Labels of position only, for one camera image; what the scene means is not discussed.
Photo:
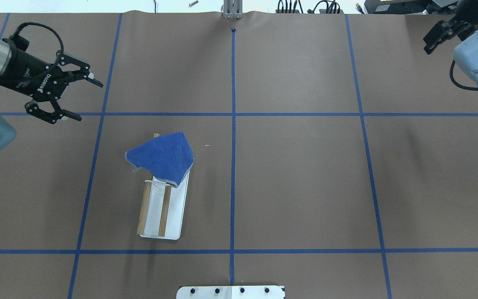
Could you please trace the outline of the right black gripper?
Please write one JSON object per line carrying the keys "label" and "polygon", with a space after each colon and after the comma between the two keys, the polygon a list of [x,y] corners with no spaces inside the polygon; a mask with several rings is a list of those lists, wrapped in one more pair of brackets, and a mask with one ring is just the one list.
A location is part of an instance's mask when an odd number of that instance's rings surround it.
{"label": "right black gripper", "polygon": [[478,0],[459,0],[456,14],[449,21],[438,21],[424,36],[424,50],[431,54],[439,45],[461,35],[478,29]]}

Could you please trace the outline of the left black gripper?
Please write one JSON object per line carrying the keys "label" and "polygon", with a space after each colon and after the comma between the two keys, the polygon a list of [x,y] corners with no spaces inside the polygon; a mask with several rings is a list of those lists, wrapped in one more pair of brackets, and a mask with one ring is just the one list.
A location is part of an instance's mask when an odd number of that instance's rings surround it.
{"label": "left black gripper", "polygon": [[[33,100],[25,104],[25,111],[49,124],[66,119],[82,121],[80,114],[62,109],[55,98],[61,97],[69,83],[78,80],[86,80],[103,88],[104,84],[96,80],[90,71],[90,64],[68,52],[57,52],[59,62],[56,63],[57,66],[53,66],[17,48],[10,39],[5,38],[2,41],[10,46],[11,57],[0,76],[0,86],[31,96]],[[78,69],[63,71],[63,66],[76,66]],[[52,105],[53,112],[39,107],[38,102],[47,101]]]}

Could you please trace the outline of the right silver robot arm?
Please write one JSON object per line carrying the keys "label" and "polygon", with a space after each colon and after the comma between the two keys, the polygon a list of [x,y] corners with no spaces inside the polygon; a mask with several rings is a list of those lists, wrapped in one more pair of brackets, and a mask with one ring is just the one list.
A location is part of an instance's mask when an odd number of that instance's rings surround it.
{"label": "right silver robot arm", "polygon": [[431,54],[446,40],[458,37],[461,43],[453,51],[453,62],[449,70],[452,83],[461,89],[478,91],[478,87],[469,87],[458,83],[453,75],[455,66],[478,83],[478,0],[458,0],[456,13],[448,21],[437,22],[424,36],[424,50]]}

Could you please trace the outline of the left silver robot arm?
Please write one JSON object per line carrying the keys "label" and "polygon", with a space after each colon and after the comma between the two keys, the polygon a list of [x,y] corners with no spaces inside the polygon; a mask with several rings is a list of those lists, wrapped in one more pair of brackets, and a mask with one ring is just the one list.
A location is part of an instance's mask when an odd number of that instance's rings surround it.
{"label": "left silver robot arm", "polygon": [[[54,34],[59,42],[55,62],[45,62],[27,52],[29,40],[21,36],[21,31],[28,26],[44,28]],[[0,86],[30,97],[24,105],[27,114],[49,124],[64,119],[81,121],[79,114],[59,105],[69,84],[80,80],[104,86],[94,78],[89,63],[65,51],[61,37],[51,27],[25,22],[11,36],[0,39]],[[0,151],[13,142],[16,135],[15,128],[0,115]]]}

